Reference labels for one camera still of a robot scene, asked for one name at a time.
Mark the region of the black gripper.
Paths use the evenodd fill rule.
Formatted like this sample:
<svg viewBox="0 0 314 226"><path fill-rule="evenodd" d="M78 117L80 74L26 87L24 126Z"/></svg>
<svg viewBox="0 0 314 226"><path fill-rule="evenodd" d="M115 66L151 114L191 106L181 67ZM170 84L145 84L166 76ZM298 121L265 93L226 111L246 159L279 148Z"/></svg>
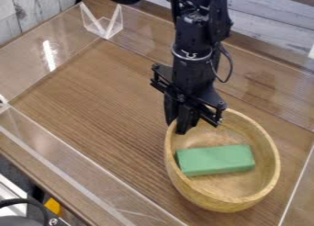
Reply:
<svg viewBox="0 0 314 226"><path fill-rule="evenodd" d="M227 108L214 82L219 80L221 50L209 51L202 57L189 58L175 53L173 66L155 63L151 86L165 95L167 125L177 116L177 133L185 135L203 119L214 127L219 125Z"/></svg>

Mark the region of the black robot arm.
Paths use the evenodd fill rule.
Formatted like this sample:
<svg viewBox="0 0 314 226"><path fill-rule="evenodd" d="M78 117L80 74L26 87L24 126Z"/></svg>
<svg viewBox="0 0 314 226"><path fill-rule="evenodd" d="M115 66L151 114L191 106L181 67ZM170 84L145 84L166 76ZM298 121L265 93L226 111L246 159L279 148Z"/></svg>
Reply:
<svg viewBox="0 0 314 226"><path fill-rule="evenodd" d="M181 135L205 120L213 126L227 108L214 82L221 58L231 55L222 41L231 35L229 0L167 0L171 3L175 40L173 65L154 64L151 86L165 95L166 122L177 124Z"/></svg>

